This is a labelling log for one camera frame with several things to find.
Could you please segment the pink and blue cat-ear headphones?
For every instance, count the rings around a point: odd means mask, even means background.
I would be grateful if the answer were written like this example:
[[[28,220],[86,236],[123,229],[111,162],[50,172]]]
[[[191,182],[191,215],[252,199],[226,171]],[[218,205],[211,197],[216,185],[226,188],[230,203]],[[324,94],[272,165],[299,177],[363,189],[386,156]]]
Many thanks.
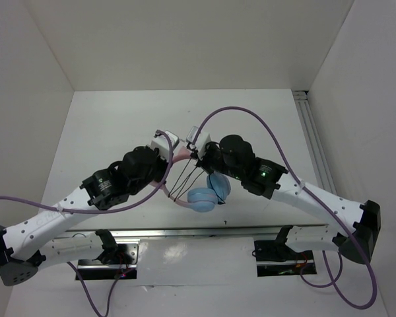
[[[198,213],[212,211],[217,205],[224,205],[231,192],[231,185],[228,178],[218,172],[209,174],[206,178],[206,188],[195,188],[187,192],[187,200],[175,198],[166,185],[162,185],[161,190],[164,195],[176,205],[194,210]]]

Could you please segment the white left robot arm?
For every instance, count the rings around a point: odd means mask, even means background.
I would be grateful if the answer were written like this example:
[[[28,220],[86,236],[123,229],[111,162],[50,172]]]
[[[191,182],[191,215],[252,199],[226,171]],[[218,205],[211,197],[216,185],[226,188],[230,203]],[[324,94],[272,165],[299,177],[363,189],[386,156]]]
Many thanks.
[[[112,262],[118,245],[109,230],[60,238],[66,230],[96,215],[116,213],[115,207],[151,182],[163,184],[172,165],[171,150],[136,147],[121,161],[96,171],[52,207],[11,227],[0,225],[0,278],[15,286],[47,267],[75,260]]]

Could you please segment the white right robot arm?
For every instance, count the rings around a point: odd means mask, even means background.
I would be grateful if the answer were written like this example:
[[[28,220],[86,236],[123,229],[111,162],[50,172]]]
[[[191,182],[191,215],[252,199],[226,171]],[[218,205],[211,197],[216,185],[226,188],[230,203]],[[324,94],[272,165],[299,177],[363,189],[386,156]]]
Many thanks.
[[[375,201],[347,200],[307,183],[291,169],[257,157],[239,135],[215,142],[202,133],[191,143],[198,167],[209,173],[208,183],[221,199],[228,195],[232,178],[249,193],[295,207],[328,226],[327,238],[312,241],[297,237],[300,227],[283,227],[275,242],[280,258],[289,259],[299,251],[332,250],[354,263],[371,261],[381,229],[381,209]]]

